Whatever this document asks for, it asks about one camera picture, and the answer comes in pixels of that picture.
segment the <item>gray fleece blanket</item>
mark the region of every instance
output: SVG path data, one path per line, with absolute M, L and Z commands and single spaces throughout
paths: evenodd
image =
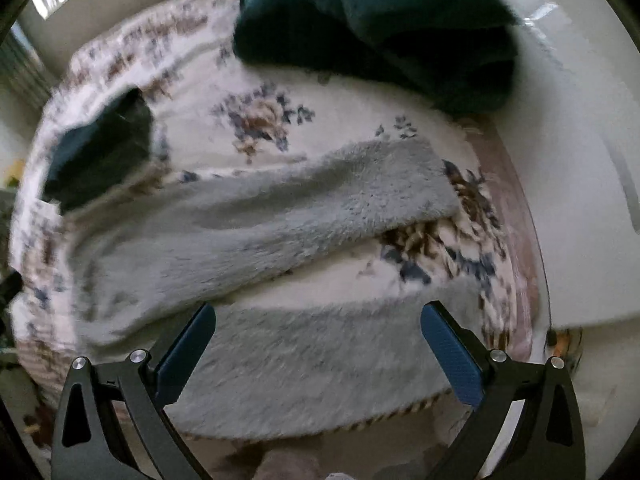
M 442 161 L 420 137 L 138 197 L 76 232 L 68 261 L 80 346 L 90 356 L 122 346 L 196 301 L 457 207 Z
M 420 332 L 440 300 L 481 337 L 479 285 L 468 276 L 404 298 L 284 310 L 216 308 L 216 333 L 178 402 L 178 430 L 271 440 L 390 415 L 449 388 Z
M 430 300 L 479 331 L 478 286 L 314 306 L 225 304 L 382 232 L 450 216 L 458 199 L 425 139 L 372 141 L 287 170 L 184 184 L 108 210 L 77 233 L 69 262 L 79 345 L 95 362 L 146 347 L 176 313 L 213 301 L 218 328 L 176 427 L 217 438 L 319 433 L 390 414 L 447 388 L 419 329 Z

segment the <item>green fabric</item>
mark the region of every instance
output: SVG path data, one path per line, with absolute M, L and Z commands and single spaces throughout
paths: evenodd
M 246 62 L 293 64 L 417 89 L 451 114 L 511 90 L 513 17 L 500 0 L 241 0 Z
M 42 199 L 62 214 L 122 183 L 148 161 L 153 116 L 139 89 L 109 103 L 93 123 L 69 130 L 52 153 Z

